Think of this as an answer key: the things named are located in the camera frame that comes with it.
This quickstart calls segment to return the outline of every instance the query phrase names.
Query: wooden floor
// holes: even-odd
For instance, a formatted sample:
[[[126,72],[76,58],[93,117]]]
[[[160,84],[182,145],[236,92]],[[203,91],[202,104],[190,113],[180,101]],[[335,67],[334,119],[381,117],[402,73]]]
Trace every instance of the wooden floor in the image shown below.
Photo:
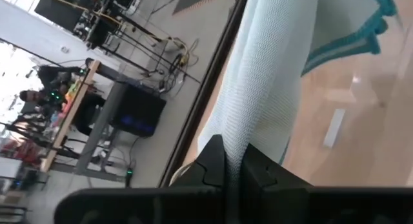
[[[338,59],[303,78],[301,106],[283,166],[314,185],[413,185],[413,0],[395,2],[399,22],[387,19],[380,55]],[[346,113],[334,147],[327,148],[323,140],[337,108]],[[194,141],[185,163],[196,153]]]

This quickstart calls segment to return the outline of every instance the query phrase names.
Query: power cord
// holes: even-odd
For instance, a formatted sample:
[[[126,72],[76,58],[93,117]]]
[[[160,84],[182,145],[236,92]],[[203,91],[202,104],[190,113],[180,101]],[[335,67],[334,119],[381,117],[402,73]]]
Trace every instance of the power cord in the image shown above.
[[[199,38],[195,39],[195,41],[191,44],[191,47],[189,48],[188,63],[186,64],[188,67],[195,66],[199,61],[199,56],[194,54],[194,50],[198,47],[198,44],[199,44]],[[189,64],[190,57],[195,58],[195,61],[192,64]]]
[[[128,168],[126,169],[125,188],[130,188],[130,182],[132,180],[132,176],[134,175],[134,168],[136,166],[136,160],[132,159],[132,153],[133,153],[133,149],[138,139],[140,139],[140,137],[136,137],[135,141],[132,143],[129,149],[129,165],[128,165]]]
[[[159,93],[166,94],[170,92],[176,85],[176,79],[178,73],[181,71],[180,68],[180,60],[182,58],[181,54],[178,54],[175,59],[172,61],[172,64],[168,70],[168,74],[163,77],[163,79],[159,82]]]
[[[186,67],[185,67],[185,72],[187,72],[187,71],[188,71],[188,65],[186,65]],[[185,72],[184,72],[184,74],[183,74],[182,80],[181,80],[180,82],[178,82],[178,83],[181,84],[181,86],[178,88],[178,91],[176,91],[176,93],[172,96],[172,99],[174,99],[175,97],[177,97],[178,94],[180,93],[180,91],[181,91],[182,88],[183,88],[183,85],[184,85],[185,79],[186,79],[186,73],[185,73]]]
[[[124,42],[126,42],[126,43],[128,43],[128,44],[132,45],[133,47],[135,47],[135,48],[137,48],[137,49],[141,50],[141,51],[142,51],[142,53],[144,53],[145,55],[147,55],[150,59],[153,59],[153,60],[155,60],[155,61],[157,61],[157,60],[158,60],[158,59],[156,59],[155,57],[151,56],[150,54],[146,53],[144,50],[142,50],[142,48],[139,48],[137,45],[135,45],[135,44],[131,43],[130,41],[128,41],[128,40],[126,40],[126,39],[124,39],[123,37],[120,37],[120,39],[121,39],[122,41],[124,41]],[[164,68],[168,68],[168,66],[166,66],[166,65],[162,64],[160,60],[159,60],[158,64],[159,64],[159,65],[161,65],[161,66],[163,66]]]
[[[172,175],[171,179],[170,179],[170,183],[169,186],[171,186],[173,183],[175,183],[175,181],[180,178],[193,164],[194,162],[191,162],[187,165],[183,165],[180,168],[178,168],[178,170],[175,171],[175,173]]]
[[[84,155],[86,155],[86,154],[89,154],[89,153],[93,152],[94,150],[95,150],[95,149],[89,150],[88,152],[85,152],[84,154],[81,154],[79,157],[82,157],[82,156],[84,156]],[[67,161],[60,161],[60,162],[56,162],[56,163],[68,164],[68,163],[73,162],[73,161],[75,161],[75,160],[78,160],[78,159],[72,158],[72,159],[69,159],[69,160],[67,160]]]
[[[119,148],[117,148],[117,147],[115,147],[115,149],[118,150],[118,151],[120,151],[120,153],[122,154],[122,158],[119,158],[119,157],[116,157],[116,156],[111,156],[111,157],[112,157],[112,158],[115,158],[115,159],[121,159],[121,160],[125,163],[125,167],[127,167],[127,166],[128,166],[128,162],[126,161],[125,153],[124,153],[121,149],[119,149]]]

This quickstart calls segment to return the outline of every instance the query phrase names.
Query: person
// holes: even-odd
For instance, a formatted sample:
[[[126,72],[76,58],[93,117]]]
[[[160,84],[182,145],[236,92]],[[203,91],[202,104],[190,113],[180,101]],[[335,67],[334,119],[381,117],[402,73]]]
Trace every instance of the person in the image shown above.
[[[45,90],[59,90],[65,94],[70,86],[72,74],[82,76],[84,70],[77,66],[58,67],[50,65],[42,65],[37,71],[37,76]]]
[[[22,101],[34,102],[40,107],[49,105],[48,101],[45,99],[46,96],[45,90],[23,90],[19,94]],[[96,107],[103,107],[103,105],[105,105],[105,101],[105,99],[97,94],[86,92],[72,121],[73,125],[80,133],[87,136],[90,135],[92,132],[92,128],[89,127],[91,116],[90,113],[91,111],[94,111]]]

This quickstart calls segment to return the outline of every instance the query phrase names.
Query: gray floor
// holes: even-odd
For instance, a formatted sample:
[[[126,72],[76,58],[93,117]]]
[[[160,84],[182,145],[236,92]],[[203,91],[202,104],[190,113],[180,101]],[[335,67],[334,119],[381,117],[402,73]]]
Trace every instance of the gray floor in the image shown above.
[[[228,10],[233,5],[234,0],[214,0],[189,12],[172,16],[177,3],[177,0],[175,0],[164,9],[150,15],[153,9],[160,7],[168,1],[143,0],[139,10],[132,19],[141,25],[145,25],[147,29],[159,37],[179,37],[188,47],[199,38],[199,44],[193,52],[199,56],[199,61],[188,69],[188,73],[196,79],[202,80],[227,21]],[[131,33],[130,28],[128,28],[128,33],[147,46],[151,43],[139,31]],[[144,66],[148,64],[150,59],[140,50],[127,43],[122,43],[118,52]],[[128,64],[123,63],[120,70],[131,77],[141,77],[141,72]],[[167,97],[167,104],[155,135],[148,139],[138,139],[133,148],[132,159],[136,161],[134,177],[132,178],[133,187],[156,187],[161,178],[199,88],[198,83],[187,78],[183,83],[181,91],[176,95],[180,85],[178,84]],[[123,163],[121,152],[126,155],[126,161],[129,161],[128,153],[135,139],[136,137],[131,134],[121,134],[121,139],[117,146],[118,150],[114,151],[116,158],[111,160],[118,162],[122,166],[118,165],[117,168],[107,168],[109,172],[119,175],[125,174],[125,163]],[[99,179],[91,179],[91,182],[93,187],[123,186],[121,183]],[[46,189],[41,192],[35,192],[28,197],[29,208],[33,210],[33,212],[29,213],[28,220],[33,224],[53,223],[53,212],[59,201],[71,192],[90,186],[87,178],[83,176],[51,172],[50,181]]]

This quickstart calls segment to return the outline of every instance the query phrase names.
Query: desk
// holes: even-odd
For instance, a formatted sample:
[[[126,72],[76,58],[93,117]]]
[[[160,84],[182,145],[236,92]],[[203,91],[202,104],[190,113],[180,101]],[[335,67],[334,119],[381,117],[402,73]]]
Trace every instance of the desk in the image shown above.
[[[59,132],[55,135],[53,140],[52,147],[53,148],[61,148],[61,144],[63,142],[63,138],[66,136],[67,132],[69,131],[69,127],[72,124],[72,120],[79,108],[80,102],[82,101],[83,97],[88,90],[88,85],[92,82],[93,75],[96,73],[97,68],[99,67],[100,62],[94,61],[89,66],[89,71],[86,76],[79,78],[76,83],[75,87],[72,87],[72,91],[69,92],[69,95],[66,98],[69,98],[67,106],[64,108],[64,112],[66,112],[65,118],[60,123]],[[43,159],[41,164],[41,171],[47,172],[52,165],[54,158],[56,157],[56,151],[51,150],[47,157]]]
[[[74,115],[77,112],[77,109],[79,108],[81,100],[85,96],[86,90],[88,89],[88,85],[91,84],[92,77],[97,72],[97,69],[100,66],[102,66],[102,64],[99,61],[94,61],[90,65],[90,70],[87,73],[87,75],[78,80],[75,83],[75,85],[71,87],[70,91],[66,95],[68,104],[66,105],[66,107],[63,108],[62,114],[64,114],[64,117],[59,117],[59,119],[62,119],[61,121],[58,121],[60,129],[59,132],[55,135],[52,147],[61,148],[63,138],[66,136],[69,130],[69,126],[72,124]],[[109,93],[109,96],[106,99],[106,103],[101,109],[99,117],[95,121],[94,128],[89,135],[89,138],[85,144],[85,147],[83,148],[81,156],[77,160],[76,166],[73,167],[72,165],[54,162],[54,158],[57,152],[55,150],[51,150],[48,153],[47,158],[44,159],[44,161],[42,162],[41,170],[43,172],[47,172],[52,169],[60,172],[66,172],[70,174],[75,173],[77,175],[84,175],[92,178],[99,178],[110,181],[123,181],[125,178],[124,176],[117,176],[114,174],[106,173],[104,167],[101,167],[100,171],[90,170],[88,169],[88,165],[90,163],[90,160],[92,159],[92,154],[94,153],[94,150],[98,146],[103,130],[108,125],[110,118],[112,117],[113,111],[117,109],[117,104],[119,103],[119,100],[122,98],[120,94],[122,94],[125,91],[125,88],[126,85],[124,83],[114,83]],[[116,142],[114,138],[117,137],[116,132],[113,135],[111,135],[111,137],[113,139],[111,140],[111,144],[108,147],[109,149],[112,149],[114,147],[113,144]]]

